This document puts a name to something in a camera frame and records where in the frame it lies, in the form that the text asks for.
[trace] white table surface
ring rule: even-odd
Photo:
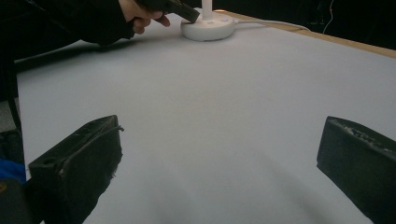
[[[115,114],[122,161],[85,223],[371,223],[316,157],[327,116],[396,139],[396,61],[255,24],[193,42],[170,17],[19,63],[51,60],[18,77],[26,163]]]

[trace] wooden edge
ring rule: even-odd
[[[225,11],[225,10],[216,10],[216,11],[218,13],[223,13],[223,14],[229,15],[231,17],[237,18],[239,20],[257,20],[256,18],[253,18],[253,17],[244,16],[244,15],[240,15],[240,14]],[[311,36],[311,37],[314,37],[317,39],[330,41],[330,42],[333,42],[336,44],[341,44],[341,45],[352,47],[355,49],[363,49],[363,50],[370,51],[372,53],[381,54],[381,55],[384,55],[384,56],[387,56],[390,58],[396,58],[396,50],[393,50],[393,49],[385,49],[385,48],[380,48],[380,47],[373,46],[373,45],[363,44],[363,43],[356,42],[353,40],[343,39],[343,38],[336,37],[336,36],[323,35],[323,34],[316,33],[316,32],[302,30],[300,28],[296,28],[294,26],[287,25],[287,24],[265,24],[265,25],[271,26],[271,27],[274,27],[274,28],[277,28],[280,30],[297,33],[300,35],[307,35],[307,36]]]

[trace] white round base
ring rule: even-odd
[[[230,36],[235,28],[232,17],[216,12],[212,13],[212,20],[203,21],[201,14],[196,23],[183,20],[180,26],[181,33],[195,41],[224,39]]]

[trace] blue object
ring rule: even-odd
[[[25,166],[14,161],[0,159],[0,179],[3,178],[15,178],[22,184],[25,183]]]

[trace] white post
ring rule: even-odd
[[[212,0],[202,0],[202,20],[211,21],[212,17]]]

